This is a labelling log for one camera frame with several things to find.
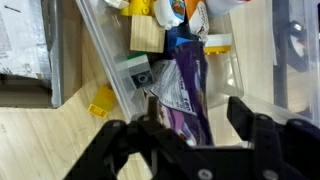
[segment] wooden block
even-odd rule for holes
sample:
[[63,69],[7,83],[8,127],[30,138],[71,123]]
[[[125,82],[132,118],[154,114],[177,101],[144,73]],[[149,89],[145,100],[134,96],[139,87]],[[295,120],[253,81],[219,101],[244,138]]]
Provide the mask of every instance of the wooden block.
[[163,52],[165,29],[156,18],[132,15],[130,49],[145,52]]

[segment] yellow plastic piece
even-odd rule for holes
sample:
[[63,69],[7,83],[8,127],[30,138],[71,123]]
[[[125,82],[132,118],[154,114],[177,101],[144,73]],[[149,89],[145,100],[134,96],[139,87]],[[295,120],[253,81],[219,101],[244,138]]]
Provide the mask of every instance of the yellow plastic piece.
[[132,14],[154,16],[154,0],[130,0],[129,6],[120,10],[120,15],[132,16]]
[[108,86],[102,86],[91,102],[88,111],[100,118],[105,118],[116,100],[114,92]]
[[204,47],[204,53],[206,55],[227,53],[231,50],[231,46],[213,46],[213,47]]

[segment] light wooden table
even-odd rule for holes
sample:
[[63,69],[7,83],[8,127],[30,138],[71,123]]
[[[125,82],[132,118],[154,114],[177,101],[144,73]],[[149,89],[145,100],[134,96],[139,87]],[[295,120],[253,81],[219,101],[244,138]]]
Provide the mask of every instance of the light wooden table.
[[[272,101],[272,92],[255,83],[272,84],[272,71],[250,76],[272,67],[272,35],[266,30],[271,28],[266,19],[270,2],[253,1],[231,14],[245,91],[267,101]],[[0,109],[0,180],[62,179],[104,122],[124,119],[118,104],[105,120],[87,112],[98,87],[108,80],[85,27],[82,37],[83,87],[65,105],[57,110]],[[239,138],[225,121],[225,112],[226,106],[210,111],[213,135],[218,144],[235,144]],[[119,178],[149,179],[150,174],[135,155]]]

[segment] cardboard box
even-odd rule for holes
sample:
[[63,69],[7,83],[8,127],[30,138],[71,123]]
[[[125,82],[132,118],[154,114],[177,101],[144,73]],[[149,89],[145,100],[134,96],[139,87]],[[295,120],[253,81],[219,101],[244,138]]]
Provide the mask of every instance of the cardboard box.
[[0,76],[0,106],[56,108],[82,83],[81,14],[74,0],[44,0],[44,18],[52,68],[51,82]]

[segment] plastic wrapper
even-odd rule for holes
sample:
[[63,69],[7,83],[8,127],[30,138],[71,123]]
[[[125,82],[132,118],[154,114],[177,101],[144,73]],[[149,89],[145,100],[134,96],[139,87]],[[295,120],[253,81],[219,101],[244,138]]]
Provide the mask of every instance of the plastic wrapper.
[[41,0],[0,2],[0,73],[51,79]]
[[206,105],[207,63],[201,42],[187,42],[171,51],[174,60],[152,67],[156,83],[145,88],[159,101],[159,120],[189,145],[212,145]]

